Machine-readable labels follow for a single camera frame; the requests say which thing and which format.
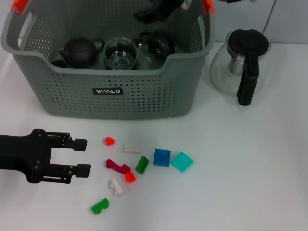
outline small red block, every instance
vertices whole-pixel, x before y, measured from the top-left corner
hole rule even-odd
[[[132,182],[136,181],[136,178],[135,178],[134,174],[132,174],[131,172],[128,172],[127,174],[125,174],[125,180],[128,183],[132,183]]]
[[[106,138],[105,138],[105,144],[106,144],[107,146],[114,145],[115,142],[116,142],[116,141],[115,141],[114,139],[112,139],[111,137],[106,137]]]

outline teapot spout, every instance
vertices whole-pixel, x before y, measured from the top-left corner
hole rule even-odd
[[[59,54],[62,55],[64,58],[67,58],[69,56],[69,53],[64,49],[59,50]]]

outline glass jug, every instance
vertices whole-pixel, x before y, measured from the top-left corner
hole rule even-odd
[[[261,32],[230,32],[211,64],[212,83],[227,95],[237,95],[239,105],[250,105],[254,92],[265,81],[267,63],[262,60],[270,48],[270,41]]]

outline glass cup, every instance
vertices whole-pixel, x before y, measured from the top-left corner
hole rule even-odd
[[[127,38],[114,38],[103,50],[104,62],[108,70],[136,70],[138,48]]]

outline gray plastic basket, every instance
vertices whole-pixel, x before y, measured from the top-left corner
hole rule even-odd
[[[144,25],[133,14],[147,0],[30,0],[5,22],[1,44],[12,53],[44,108],[53,115],[99,119],[150,119],[186,114],[193,102],[206,55],[214,42],[214,17],[202,0],[177,9],[166,22]],[[21,45],[18,37],[29,13],[32,21]],[[61,69],[50,61],[75,36],[132,39],[163,29],[187,53],[169,56],[156,70]],[[119,88],[123,95],[95,95],[94,88]]]

